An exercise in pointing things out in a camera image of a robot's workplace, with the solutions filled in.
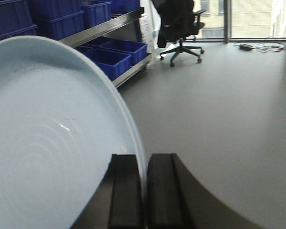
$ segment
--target metal shelf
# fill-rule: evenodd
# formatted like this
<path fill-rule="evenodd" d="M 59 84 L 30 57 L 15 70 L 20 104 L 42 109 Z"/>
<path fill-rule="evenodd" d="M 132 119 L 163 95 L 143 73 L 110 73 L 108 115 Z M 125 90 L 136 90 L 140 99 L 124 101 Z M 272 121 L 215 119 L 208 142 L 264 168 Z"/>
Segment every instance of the metal shelf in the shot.
<path fill-rule="evenodd" d="M 148 54 L 143 60 L 138 62 L 135 66 L 131 67 L 128 71 L 124 72 L 122 75 L 120 75 L 118 78 L 116 78 L 112 83 L 113 85 L 118 88 L 123 83 L 125 83 L 127 80 L 129 80 L 131 77 L 133 77 L 136 73 L 138 73 L 140 70 L 142 70 L 148 62 L 151 60 L 152 55 Z"/>
<path fill-rule="evenodd" d="M 64 39 L 61 39 L 60 42 L 70 46 L 70 47 L 77 47 L 79 45 L 82 45 L 86 42 L 89 42 L 95 38 L 98 38 L 106 33 L 112 32 L 124 25 L 127 25 L 135 20 L 138 20 L 141 17 L 141 14 L 144 13 L 144 7 L 141 7 L 137 10 L 134 10 L 132 12 L 129 12 L 127 14 L 123 15 L 117 15 L 112 14 L 113 17 L 110 21 L 106 21 L 102 24 L 93 26 L 89 29 L 86 29 L 84 31 L 81 31 L 79 33 L 76 33 L 74 35 L 71 35 L 69 37 L 66 37 Z M 144 67 L 146 67 L 147 63 L 151 59 L 151 54 L 149 54 L 147 57 L 145 57 L 143 60 L 141 60 L 139 63 L 137 63 L 135 66 L 130 68 L 128 71 L 120 75 L 117 79 L 115 79 L 112 83 L 115 87 L 121 86 L 124 82 L 126 82 L 128 79 L 133 77 L 137 72 L 142 70 Z"/>
<path fill-rule="evenodd" d="M 106 33 L 112 32 L 124 25 L 127 25 L 135 20 L 138 20 L 141 17 L 141 14 L 143 13 L 144 13 L 144 7 L 141 7 L 127 14 L 123 14 L 120 16 L 114 15 L 117 17 L 111 19 L 110 21 L 106 21 L 102 24 L 93 26 L 87 30 L 81 31 L 64 39 L 61 39 L 60 42 L 75 48 L 81 44 L 84 44 Z"/>

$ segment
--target black office chair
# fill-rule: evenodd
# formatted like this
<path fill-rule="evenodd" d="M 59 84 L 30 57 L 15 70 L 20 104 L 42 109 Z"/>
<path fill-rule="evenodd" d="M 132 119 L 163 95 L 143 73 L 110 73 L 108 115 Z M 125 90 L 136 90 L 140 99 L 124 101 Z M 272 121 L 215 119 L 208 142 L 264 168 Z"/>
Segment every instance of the black office chair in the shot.
<path fill-rule="evenodd" d="M 160 53 L 160 59 L 163 60 L 163 54 L 172 53 L 175 54 L 171 58 L 170 66 L 174 67 L 173 60 L 183 52 L 187 52 L 191 55 L 197 56 L 197 62 L 201 63 L 202 59 L 200 55 L 191 51 L 192 49 L 200 49 L 200 54 L 204 53 L 201 46 L 183 46 L 183 42 L 188 40 L 187 37 L 199 33 L 199 30 L 204 27 L 204 23 L 200 22 L 200 15 L 205 10 L 199 10 L 193 12 L 194 1 L 193 0 L 152 0 L 156 10 L 161 17 L 161 26 L 158 37 L 158 47 L 165 48 L 167 42 L 179 42 L 179 46 Z"/>

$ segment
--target building exterior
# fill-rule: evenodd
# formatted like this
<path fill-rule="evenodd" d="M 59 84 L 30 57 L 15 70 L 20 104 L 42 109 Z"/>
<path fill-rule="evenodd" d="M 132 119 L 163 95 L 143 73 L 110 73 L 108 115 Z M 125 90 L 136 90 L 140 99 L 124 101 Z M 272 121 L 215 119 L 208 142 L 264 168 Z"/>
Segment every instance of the building exterior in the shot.
<path fill-rule="evenodd" d="M 286 37 L 286 0 L 231 0 L 232 38 Z M 196 0 L 194 11 L 206 9 L 197 38 L 223 38 L 224 0 Z"/>

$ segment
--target blue storage crate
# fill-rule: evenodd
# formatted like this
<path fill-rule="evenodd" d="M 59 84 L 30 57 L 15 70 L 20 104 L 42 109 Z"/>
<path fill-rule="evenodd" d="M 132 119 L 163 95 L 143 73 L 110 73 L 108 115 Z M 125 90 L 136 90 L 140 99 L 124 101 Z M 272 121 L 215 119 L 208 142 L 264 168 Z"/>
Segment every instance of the blue storage crate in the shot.
<path fill-rule="evenodd" d="M 16 36 L 23 36 L 23 35 L 36 35 L 36 25 L 32 25 L 30 27 L 27 27 L 25 29 L 9 32 L 3 35 L 0 35 L 0 41 L 4 40 L 9 37 L 16 37 Z"/>
<path fill-rule="evenodd" d="M 75 48 L 77 51 L 81 52 L 82 54 L 85 54 L 87 51 L 91 50 L 91 47 L 86 46 L 78 46 Z"/>
<path fill-rule="evenodd" d="M 91 49 L 85 55 L 113 81 L 130 69 L 130 55 L 102 49 Z"/>
<path fill-rule="evenodd" d="M 85 12 L 85 27 L 93 27 L 105 21 L 109 21 L 111 18 L 110 5 L 110 1 L 82 0 L 81 9 Z"/>
<path fill-rule="evenodd" d="M 89 42 L 83 44 L 83 46 L 99 48 L 101 45 L 104 45 L 110 41 L 113 41 L 113 39 L 108 38 L 108 37 L 98 37 L 98 38 L 93 39 L 92 41 L 89 41 Z"/>
<path fill-rule="evenodd" d="M 111 13 L 125 14 L 140 8 L 140 0 L 111 0 Z"/>
<path fill-rule="evenodd" d="M 79 0 L 28 0 L 33 18 L 53 20 L 81 11 Z"/>
<path fill-rule="evenodd" d="M 32 19 L 25 0 L 0 1 L 0 35 L 31 25 Z"/>
<path fill-rule="evenodd" d="M 132 65 L 137 64 L 147 56 L 147 44 L 140 42 L 113 40 L 101 45 L 101 48 L 131 55 Z"/>
<path fill-rule="evenodd" d="M 55 40 L 68 37 L 84 30 L 83 11 L 54 20 L 34 19 L 37 24 L 37 35 Z"/>

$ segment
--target chair backrest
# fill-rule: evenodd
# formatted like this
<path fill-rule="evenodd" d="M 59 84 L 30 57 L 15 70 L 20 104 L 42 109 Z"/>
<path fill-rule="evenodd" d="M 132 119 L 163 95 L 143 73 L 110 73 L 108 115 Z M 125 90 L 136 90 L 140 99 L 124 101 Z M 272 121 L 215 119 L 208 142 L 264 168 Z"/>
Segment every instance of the chair backrest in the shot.
<path fill-rule="evenodd" d="M 160 33 L 170 42 L 188 35 L 193 0 L 152 0 L 161 17 Z"/>

